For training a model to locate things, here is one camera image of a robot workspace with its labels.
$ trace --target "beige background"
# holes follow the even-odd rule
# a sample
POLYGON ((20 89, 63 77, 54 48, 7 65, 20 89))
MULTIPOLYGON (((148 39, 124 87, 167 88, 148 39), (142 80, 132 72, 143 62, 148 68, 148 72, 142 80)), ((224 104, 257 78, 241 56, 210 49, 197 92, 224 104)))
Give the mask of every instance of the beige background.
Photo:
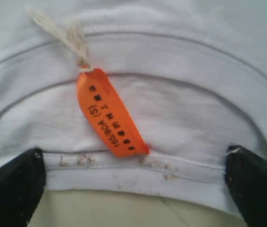
POLYGON ((119 192, 44 193, 29 227, 246 227, 243 220, 185 201, 119 192))

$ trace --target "white t-shirt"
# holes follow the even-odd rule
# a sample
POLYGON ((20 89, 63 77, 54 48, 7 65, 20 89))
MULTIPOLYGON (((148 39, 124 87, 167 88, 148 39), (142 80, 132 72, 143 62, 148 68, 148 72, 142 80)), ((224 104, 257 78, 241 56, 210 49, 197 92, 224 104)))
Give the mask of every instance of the white t-shirt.
POLYGON ((238 214, 223 181, 231 143, 267 159, 266 0, 0 0, 0 166, 45 150, 47 188, 159 195, 238 214), (25 7, 81 21, 144 141, 117 159, 76 99, 76 57, 25 7))

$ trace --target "orange tag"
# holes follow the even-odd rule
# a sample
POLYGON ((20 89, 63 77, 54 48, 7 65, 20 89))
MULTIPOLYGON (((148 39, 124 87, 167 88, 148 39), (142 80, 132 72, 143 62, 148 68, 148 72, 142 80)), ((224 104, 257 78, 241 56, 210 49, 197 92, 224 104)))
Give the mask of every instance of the orange tag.
POLYGON ((81 110, 117 157, 149 154, 119 95, 101 69, 82 73, 77 83, 81 110))

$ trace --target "white fabric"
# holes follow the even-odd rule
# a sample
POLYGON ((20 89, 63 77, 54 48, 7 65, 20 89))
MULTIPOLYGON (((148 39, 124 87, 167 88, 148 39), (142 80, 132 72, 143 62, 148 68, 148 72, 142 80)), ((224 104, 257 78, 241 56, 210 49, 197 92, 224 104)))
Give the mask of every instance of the white fabric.
POLYGON ((267 159, 267 1, 0 0, 0 165, 38 146, 49 189, 183 199, 238 214, 227 146, 267 159), (114 158, 76 100, 76 58, 25 13, 84 22, 91 62, 151 147, 114 158))

